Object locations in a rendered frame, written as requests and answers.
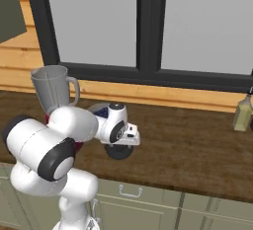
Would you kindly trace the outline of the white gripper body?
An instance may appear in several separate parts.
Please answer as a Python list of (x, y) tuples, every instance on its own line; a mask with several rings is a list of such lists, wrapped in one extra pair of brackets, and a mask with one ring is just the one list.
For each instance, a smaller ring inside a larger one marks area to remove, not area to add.
[(116, 142), (110, 142), (110, 145), (126, 145), (126, 146), (138, 146), (140, 144), (139, 137), (126, 137), (121, 138)]

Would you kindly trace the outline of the dark red blender base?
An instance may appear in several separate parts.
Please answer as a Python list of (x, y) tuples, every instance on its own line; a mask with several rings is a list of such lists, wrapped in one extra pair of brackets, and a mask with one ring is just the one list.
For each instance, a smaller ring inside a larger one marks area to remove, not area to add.
[[(48, 124), (49, 116), (45, 115), (45, 124)], [(75, 151), (78, 152), (83, 146), (84, 142), (75, 141)]]

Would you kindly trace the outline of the grey blender jug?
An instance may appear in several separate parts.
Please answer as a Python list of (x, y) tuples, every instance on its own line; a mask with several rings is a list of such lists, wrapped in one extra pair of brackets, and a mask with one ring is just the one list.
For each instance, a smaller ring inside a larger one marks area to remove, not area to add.
[(50, 115), (55, 109), (78, 103), (80, 87), (76, 78), (61, 65), (48, 65), (31, 71), (31, 80), (42, 109)]

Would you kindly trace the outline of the white and blue bowl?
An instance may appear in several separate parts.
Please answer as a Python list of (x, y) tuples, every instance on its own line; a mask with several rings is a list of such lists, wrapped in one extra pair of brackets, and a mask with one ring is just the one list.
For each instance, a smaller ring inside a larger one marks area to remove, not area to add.
[(108, 117), (108, 106), (109, 103), (100, 103), (91, 106), (88, 111), (94, 115), (107, 118)]

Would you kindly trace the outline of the pale green drawer front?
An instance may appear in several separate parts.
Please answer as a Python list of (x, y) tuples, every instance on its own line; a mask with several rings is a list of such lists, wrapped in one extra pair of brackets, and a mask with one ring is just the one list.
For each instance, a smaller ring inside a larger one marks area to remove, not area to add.
[[(142, 188), (142, 195), (140, 198), (122, 196), (119, 194), (119, 185), (124, 185), (124, 192), (133, 194), (137, 194), (137, 189)], [(97, 194), (100, 202), (120, 207), (142, 208), (144, 210), (149, 210), (153, 206), (176, 209), (179, 206), (180, 197), (180, 192), (103, 179), (99, 180)]]
[(253, 222), (253, 203), (185, 193), (183, 208)]

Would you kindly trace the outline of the pale green cupboard door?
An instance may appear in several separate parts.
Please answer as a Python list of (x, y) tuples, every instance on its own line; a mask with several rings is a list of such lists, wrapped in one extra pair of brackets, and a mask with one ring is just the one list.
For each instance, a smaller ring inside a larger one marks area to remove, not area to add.
[(12, 168), (12, 164), (0, 162), (0, 228), (52, 230), (60, 219), (59, 197), (17, 192), (10, 182)]
[(175, 230), (177, 210), (156, 205), (100, 201), (95, 207), (101, 230)]

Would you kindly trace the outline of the dark framed window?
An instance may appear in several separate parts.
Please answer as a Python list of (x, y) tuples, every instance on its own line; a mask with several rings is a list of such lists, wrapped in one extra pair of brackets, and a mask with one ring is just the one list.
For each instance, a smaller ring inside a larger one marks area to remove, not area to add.
[(161, 67), (165, 0), (136, 0), (136, 55), (134, 66), (95, 65), (63, 60), (49, 0), (30, 0), (44, 65), (62, 65), (81, 80), (130, 83), (231, 93), (246, 93), (253, 86), (249, 75), (192, 72)]

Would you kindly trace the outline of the pale yellow oil bottle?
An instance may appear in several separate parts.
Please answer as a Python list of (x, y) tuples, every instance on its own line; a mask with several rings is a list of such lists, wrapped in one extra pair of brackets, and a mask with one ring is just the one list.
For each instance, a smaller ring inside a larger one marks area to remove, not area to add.
[(246, 131), (251, 121), (253, 106), (251, 97), (253, 96), (253, 87), (251, 87), (243, 100), (237, 104), (232, 126), (235, 131)]

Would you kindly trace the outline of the dark green wall cupboard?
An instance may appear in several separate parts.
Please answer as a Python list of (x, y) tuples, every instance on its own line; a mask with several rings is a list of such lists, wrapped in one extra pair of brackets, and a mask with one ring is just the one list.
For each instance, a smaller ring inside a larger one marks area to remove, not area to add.
[(20, 0), (0, 0), (0, 43), (26, 31)]

